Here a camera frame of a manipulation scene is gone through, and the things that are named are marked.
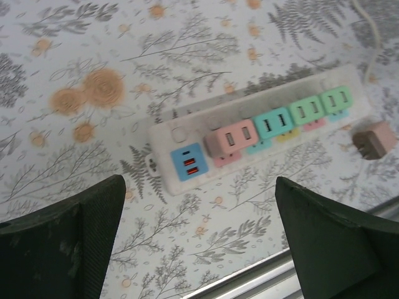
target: table surface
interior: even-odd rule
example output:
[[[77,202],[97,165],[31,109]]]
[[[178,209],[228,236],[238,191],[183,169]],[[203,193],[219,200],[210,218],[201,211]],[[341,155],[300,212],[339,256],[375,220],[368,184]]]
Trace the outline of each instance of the table surface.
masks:
[[[146,129],[373,54],[348,0],[0,0],[0,221],[122,173],[104,298],[179,298],[287,247],[286,176],[359,209],[399,193],[399,148],[365,161],[350,126],[181,196],[151,178]],[[366,89],[399,132],[399,5],[360,0],[384,51]]]

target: white power strip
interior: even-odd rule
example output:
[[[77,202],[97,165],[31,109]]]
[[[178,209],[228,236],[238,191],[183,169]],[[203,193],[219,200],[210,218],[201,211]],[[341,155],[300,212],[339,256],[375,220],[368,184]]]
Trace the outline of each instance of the white power strip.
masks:
[[[230,158],[232,161],[234,160],[233,162],[222,167],[216,167],[214,159],[207,154],[207,150],[204,147],[204,137],[208,133],[343,85],[350,89],[353,105],[340,116],[325,116],[323,120],[310,124],[316,129],[310,130],[309,125],[297,127],[284,136],[277,136],[271,139],[272,145],[270,147],[254,154],[249,154],[245,149],[242,149],[237,156],[234,155]],[[353,65],[345,65],[207,110],[154,125],[149,129],[149,137],[166,189],[170,194],[178,195],[242,169],[245,166],[268,159],[306,141],[325,136],[331,131],[366,117],[370,111],[371,106],[363,90],[356,68]],[[178,151],[178,154],[185,154],[187,151],[184,148],[187,146],[189,146],[191,152],[202,152],[204,157],[202,163],[206,164],[206,171],[182,181],[173,163],[171,153],[182,149],[182,152]]]

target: pink plug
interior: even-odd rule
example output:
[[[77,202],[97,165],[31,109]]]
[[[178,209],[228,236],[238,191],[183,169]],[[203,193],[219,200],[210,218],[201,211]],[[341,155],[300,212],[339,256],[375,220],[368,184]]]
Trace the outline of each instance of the pink plug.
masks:
[[[242,120],[217,129],[204,138],[209,155],[218,158],[233,154],[259,141],[251,120]]]

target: socket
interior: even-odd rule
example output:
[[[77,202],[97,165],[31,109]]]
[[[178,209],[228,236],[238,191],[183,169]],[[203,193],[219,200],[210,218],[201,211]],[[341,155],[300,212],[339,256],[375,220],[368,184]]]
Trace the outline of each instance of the socket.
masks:
[[[335,116],[334,121],[332,121],[331,118],[333,115],[325,116],[326,111],[320,101],[320,95],[343,86],[346,86],[352,95],[353,105],[343,111],[343,113],[347,113],[345,117],[341,117],[343,114],[341,113]],[[296,127],[291,131],[268,139],[269,142],[272,143],[270,147],[254,153],[251,153],[251,151],[249,151],[250,147],[247,147],[246,149],[240,150],[240,159],[225,164],[222,167],[215,166],[214,158],[206,154],[204,145],[205,136],[215,132],[210,129],[212,126],[210,126],[209,123],[212,122],[212,120],[218,120],[218,127],[220,128],[230,126],[243,121],[244,117],[253,118],[263,113],[271,112],[276,107],[289,107],[290,104],[301,100],[301,98],[298,98],[298,94],[304,99],[317,99],[319,111],[317,113],[310,113],[312,117],[309,117],[306,122],[303,122],[303,114],[301,111],[297,110],[297,114],[300,116],[300,125],[293,119]],[[310,109],[314,109],[314,105],[311,103],[313,99],[312,101],[307,100],[308,102],[306,103],[302,102],[302,104],[306,104],[305,107],[307,107],[308,110],[309,107]],[[370,111],[371,107],[363,90],[363,85],[358,76],[356,67],[353,65],[344,65],[327,72],[302,78],[203,111],[194,112],[181,118],[175,118],[154,125],[149,128],[148,135],[166,189],[170,194],[178,195],[200,185],[212,182],[215,179],[242,169],[243,167],[260,163],[263,160],[269,159],[276,154],[306,141],[325,136],[331,131],[361,120],[368,116]],[[314,130],[304,129],[306,123],[311,123],[320,118],[323,118],[325,121],[323,126],[315,128]],[[173,131],[178,131],[179,136],[184,136],[184,138],[179,138],[179,142],[177,142],[176,138],[173,139],[175,135],[172,133]],[[205,172],[204,169],[202,169],[200,174],[198,174],[198,172],[194,173],[196,176],[190,174],[187,176],[188,178],[186,180],[182,181],[179,177],[175,162],[182,163],[185,160],[178,158],[174,161],[171,157],[171,153],[181,151],[182,148],[193,144],[198,144],[199,148],[202,150],[204,164],[207,165],[208,170]]]

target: power strip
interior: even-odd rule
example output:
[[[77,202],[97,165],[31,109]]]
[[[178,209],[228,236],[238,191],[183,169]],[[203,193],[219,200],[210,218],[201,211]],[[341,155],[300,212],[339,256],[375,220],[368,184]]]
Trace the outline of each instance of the power strip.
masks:
[[[351,107],[296,126],[279,136],[259,140],[255,145],[225,157],[210,156],[209,145],[206,146],[204,141],[206,136],[207,140],[213,140],[208,137],[215,130],[238,122],[246,123],[243,120],[251,119],[255,122],[255,116],[280,107],[295,106],[295,102],[322,95],[338,87],[346,88],[351,94]],[[149,129],[149,137],[153,156],[166,189],[172,195],[179,195],[306,141],[325,136],[366,117],[370,112],[371,106],[356,68],[353,65],[345,65],[154,125]]]

